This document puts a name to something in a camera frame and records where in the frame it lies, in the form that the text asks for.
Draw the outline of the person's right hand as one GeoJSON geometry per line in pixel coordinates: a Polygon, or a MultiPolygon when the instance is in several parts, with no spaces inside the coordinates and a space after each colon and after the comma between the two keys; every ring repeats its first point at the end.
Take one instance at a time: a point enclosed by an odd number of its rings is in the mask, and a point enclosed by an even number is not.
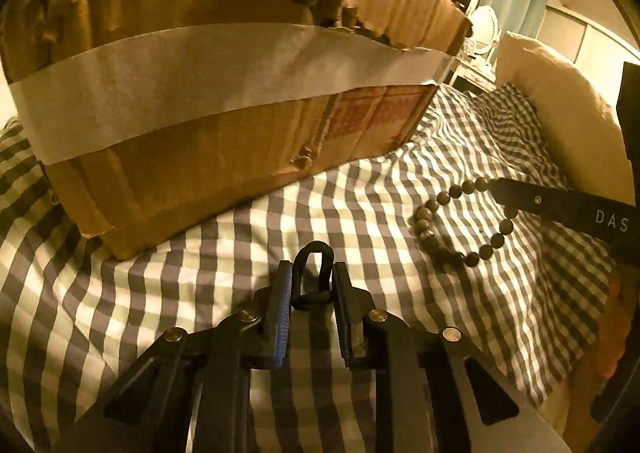
{"type": "Polygon", "coordinates": [[[563,439],[573,452],[623,452],[639,425],[639,269],[608,280],[596,341],[570,374],[563,439]]]}

